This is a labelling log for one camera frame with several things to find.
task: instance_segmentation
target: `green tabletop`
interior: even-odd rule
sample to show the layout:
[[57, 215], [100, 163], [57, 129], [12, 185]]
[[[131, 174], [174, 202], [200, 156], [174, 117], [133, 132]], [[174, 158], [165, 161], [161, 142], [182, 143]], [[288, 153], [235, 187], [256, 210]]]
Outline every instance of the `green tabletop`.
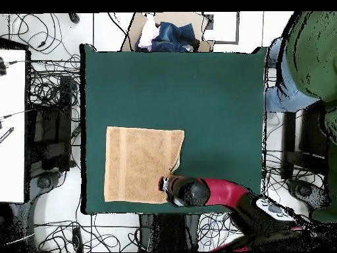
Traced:
[[104, 202], [108, 126], [182, 129], [185, 139], [176, 174], [228, 179], [260, 193], [266, 49], [256, 54], [100, 53], [81, 47], [86, 213], [225, 211], [220, 206]]

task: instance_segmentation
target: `green shirt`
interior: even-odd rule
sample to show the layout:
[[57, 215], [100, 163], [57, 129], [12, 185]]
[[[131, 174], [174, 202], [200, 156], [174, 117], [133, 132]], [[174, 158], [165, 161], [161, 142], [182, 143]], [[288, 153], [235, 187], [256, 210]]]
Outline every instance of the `green shirt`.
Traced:
[[[300, 92], [337, 100], [337, 12], [302, 12], [290, 31], [286, 56]], [[326, 114], [325, 125], [337, 144], [337, 110]]]

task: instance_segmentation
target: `white desk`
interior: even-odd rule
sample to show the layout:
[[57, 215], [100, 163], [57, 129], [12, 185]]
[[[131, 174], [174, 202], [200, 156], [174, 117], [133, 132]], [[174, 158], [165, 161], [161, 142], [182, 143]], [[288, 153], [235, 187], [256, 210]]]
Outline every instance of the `white desk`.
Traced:
[[[4, 62], [24, 61], [23, 50], [0, 49]], [[18, 62], [0, 76], [0, 117], [24, 111], [26, 63]], [[0, 202], [24, 202], [24, 113], [2, 122], [0, 137], [11, 127], [14, 131], [0, 143]]]

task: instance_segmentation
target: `person's leg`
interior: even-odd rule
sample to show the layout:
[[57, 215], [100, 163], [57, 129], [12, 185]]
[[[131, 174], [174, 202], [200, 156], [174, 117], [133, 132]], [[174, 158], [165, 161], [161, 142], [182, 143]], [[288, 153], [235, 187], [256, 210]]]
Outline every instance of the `person's leg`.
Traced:
[[272, 41], [269, 49], [268, 49], [268, 67], [269, 68], [275, 68], [277, 57], [280, 52], [280, 46], [281, 46], [282, 38], [277, 38]]
[[285, 53], [282, 57], [281, 70], [283, 84], [279, 84], [266, 91], [266, 111], [267, 113], [292, 112], [295, 113], [300, 109], [319, 101], [317, 98], [309, 97], [300, 92], [292, 79]]

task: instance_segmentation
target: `folded towel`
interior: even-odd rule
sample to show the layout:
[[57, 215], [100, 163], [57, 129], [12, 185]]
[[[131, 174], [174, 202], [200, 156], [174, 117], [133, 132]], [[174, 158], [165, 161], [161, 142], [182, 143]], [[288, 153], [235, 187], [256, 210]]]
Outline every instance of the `folded towel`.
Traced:
[[106, 202], [165, 203], [160, 177], [179, 164], [183, 130], [107, 127]]

